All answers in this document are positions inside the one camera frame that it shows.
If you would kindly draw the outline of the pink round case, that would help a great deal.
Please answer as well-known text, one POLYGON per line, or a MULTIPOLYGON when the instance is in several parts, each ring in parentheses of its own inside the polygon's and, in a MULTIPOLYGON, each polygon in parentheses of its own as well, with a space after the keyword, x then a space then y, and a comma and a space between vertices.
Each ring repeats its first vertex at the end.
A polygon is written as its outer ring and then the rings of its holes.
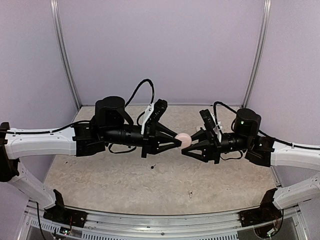
POLYGON ((187 147, 190 147, 192 144, 192 138, 187 133, 179 133, 174 138, 181 142, 181 145, 178 147, 178 149, 185 149, 187 147))

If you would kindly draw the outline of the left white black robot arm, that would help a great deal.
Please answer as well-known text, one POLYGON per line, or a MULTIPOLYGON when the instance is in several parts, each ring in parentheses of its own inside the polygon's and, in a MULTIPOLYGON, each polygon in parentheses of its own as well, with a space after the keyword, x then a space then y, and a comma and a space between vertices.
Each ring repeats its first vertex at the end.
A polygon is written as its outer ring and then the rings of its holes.
POLYGON ((151 103, 143 115, 142 125, 135 125, 125 110, 125 100, 108 96, 95 104, 91 120, 81 120, 57 129, 17 129, 8 122, 0 125, 0 180, 9 183, 36 201, 63 223, 70 218, 63 198, 29 174, 20 158, 44 155, 76 157, 104 152, 108 145, 140 147, 142 158, 148 154, 180 147, 176 133, 159 120, 168 106, 165 100, 151 103))

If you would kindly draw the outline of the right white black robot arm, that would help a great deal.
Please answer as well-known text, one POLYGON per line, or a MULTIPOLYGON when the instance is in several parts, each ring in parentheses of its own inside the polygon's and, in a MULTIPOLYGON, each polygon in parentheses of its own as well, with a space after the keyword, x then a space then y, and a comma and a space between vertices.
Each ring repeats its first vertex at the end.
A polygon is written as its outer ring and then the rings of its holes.
MULTIPOLYGON (((194 142, 183 148, 182 155, 202 162, 218 164, 221 154, 242 151, 249 162, 262 166, 289 166, 320 170, 320 149, 312 145, 297 145, 285 142, 260 132, 261 116, 248 108, 237 110, 231 133, 220 133, 215 115, 209 110, 200 111, 205 129, 191 136, 194 142)), ((256 210, 256 218, 266 222, 276 209, 282 210, 320 196, 320 175, 287 187, 268 190, 256 210)))

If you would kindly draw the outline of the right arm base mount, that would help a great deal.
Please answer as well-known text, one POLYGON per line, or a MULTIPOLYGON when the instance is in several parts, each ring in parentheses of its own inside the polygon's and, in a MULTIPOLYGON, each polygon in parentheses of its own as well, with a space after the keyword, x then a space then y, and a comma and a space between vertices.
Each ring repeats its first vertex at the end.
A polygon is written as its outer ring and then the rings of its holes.
POLYGON ((283 217, 283 211, 273 204, 276 190, 276 188, 268 190, 258 207, 242 210, 238 213, 242 227, 258 225, 283 217))

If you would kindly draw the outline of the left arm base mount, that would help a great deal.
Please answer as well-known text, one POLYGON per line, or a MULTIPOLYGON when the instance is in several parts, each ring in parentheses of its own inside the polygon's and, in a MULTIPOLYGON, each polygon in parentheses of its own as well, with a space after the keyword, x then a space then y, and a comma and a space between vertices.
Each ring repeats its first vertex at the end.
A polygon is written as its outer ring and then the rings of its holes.
POLYGON ((70 227, 84 228, 88 213, 82 210, 67 208, 64 204, 62 194, 53 190, 54 205, 44 209, 43 217, 56 223, 69 225, 70 227))

